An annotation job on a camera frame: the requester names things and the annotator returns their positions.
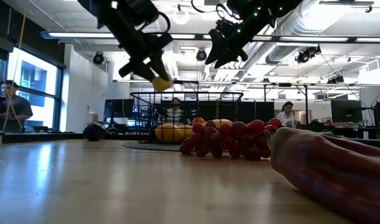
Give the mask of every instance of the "computer monitor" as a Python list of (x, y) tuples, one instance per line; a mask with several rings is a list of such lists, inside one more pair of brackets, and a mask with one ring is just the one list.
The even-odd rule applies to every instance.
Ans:
[(274, 118), (274, 102), (256, 102), (256, 119), (268, 122)]
[(358, 100), (331, 100), (333, 122), (354, 122), (363, 120), (361, 102)]
[(133, 99), (126, 100), (105, 100), (104, 115), (111, 117), (111, 110), (114, 111), (114, 118), (132, 118), (133, 117)]

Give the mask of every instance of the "table surface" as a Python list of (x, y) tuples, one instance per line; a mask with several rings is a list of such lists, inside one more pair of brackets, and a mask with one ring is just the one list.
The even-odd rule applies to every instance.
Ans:
[(2, 223), (350, 223), (269, 161), (128, 149), (123, 141), (0, 149)]

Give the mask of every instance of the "man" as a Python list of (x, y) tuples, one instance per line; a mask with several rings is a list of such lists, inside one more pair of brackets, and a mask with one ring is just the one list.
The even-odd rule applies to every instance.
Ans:
[[(30, 103), (25, 98), (16, 95), (16, 91), (18, 89), (18, 85), (12, 80), (6, 80), (6, 82), (0, 82), (1, 85), (1, 93), (6, 100), (4, 105), (6, 107), (6, 112), (0, 114), (0, 130), (3, 130), (4, 121), (7, 116), (6, 127), (4, 128), (5, 133), (21, 133), (22, 129), (20, 127), (24, 126), (24, 121), (29, 119), (32, 115), (32, 109), (30, 107)], [(9, 111), (7, 111), (7, 102), (9, 98), (7, 97), (7, 92), (11, 94), (11, 106), (14, 108), (17, 117), (14, 117), (13, 110), (10, 106)]]

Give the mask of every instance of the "ceiling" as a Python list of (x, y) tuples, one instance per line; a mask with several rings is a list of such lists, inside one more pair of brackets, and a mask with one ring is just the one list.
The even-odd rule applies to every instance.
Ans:
[[(14, 9), (19, 12), (24, 11), (24, 0), (4, 0)], [(158, 9), (168, 15), (172, 22), (171, 33), (191, 33), (191, 34), (206, 34), (216, 26), (215, 21), (218, 16), (215, 13), (198, 14), (189, 5), (189, 0), (167, 2), (154, 1)], [(346, 36), (346, 35), (370, 35), (380, 36), (380, 0), (375, 0), (375, 5), (370, 13), (365, 13), (365, 7), (352, 7), (331, 26), (325, 29), (320, 35)], [(180, 25), (174, 22), (174, 11), (177, 4), (181, 4), (184, 11), (188, 11), (189, 20), (185, 25)], [(203, 1), (197, 1), (197, 4), (204, 10), (214, 9), (213, 6), (204, 6)], [(64, 31), (64, 32), (108, 32), (106, 28), (97, 30), (96, 19), (83, 9), (76, 1), (62, 0), (30, 0), (28, 5), (28, 16), (44, 29), (49, 31)], [(158, 19), (155, 23), (148, 26), (146, 32), (161, 32), (166, 29), (166, 23), (163, 18)], [(264, 30), (265, 34), (271, 33), (272, 29)], [(78, 51), (94, 54), (97, 51), (104, 51), (105, 56), (110, 60), (115, 60), (120, 56), (116, 40), (81, 40), (80, 44), (73, 42)], [(179, 47), (177, 56), (177, 67), (181, 70), (198, 70), (205, 71), (205, 65), (197, 62), (195, 55), (197, 49), (203, 48), (210, 50), (210, 41), (189, 41), (175, 40), (175, 44)], [(183, 46), (194, 47), (194, 50), (181, 50)], [(252, 43), (245, 46), (245, 50), (249, 53), (249, 58), (257, 54), (257, 50), (261, 44)], [(245, 82), (259, 82), (264, 77), (269, 77), (277, 82), (317, 82), (323, 77), (331, 77), (333, 71), (341, 72), (348, 78), (356, 78), (359, 70), (365, 67), (369, 62), (373, 62), (380, 58), (380, 45), (360, 45), (360, 44), (321, 44), (322, 55), (319, 55), (309, 62), (298, 66), (294, 62), (295, 56), (299, 50), (304, 49), (299, 47), (297, 50), (286, 56), (286, 58), (277, 66), (265, 65), (265, 69), (257, 67), (254, 70), (249, 69), (243, 72), (244, 64), (233, 65), (238, 69), (237, 75), (226, 75), (228, 77), (240, 79)], [(217, 70), (210, 70), (211, 75), (204, 74), (204, 78), (211, 79), (215, 77)]]

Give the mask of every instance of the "black round mat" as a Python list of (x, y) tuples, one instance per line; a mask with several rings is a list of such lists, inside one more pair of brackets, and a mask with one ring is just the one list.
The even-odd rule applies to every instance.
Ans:
[(148, 144), (148, 143), (138, 143), (137, 141), (129, 141), (123, 143), (124, 147), (131, 149), (144, 149), (144, 150), (155, 150), (155, 151), (172, 151), (178, 152), (180, 145), (178, 144)]

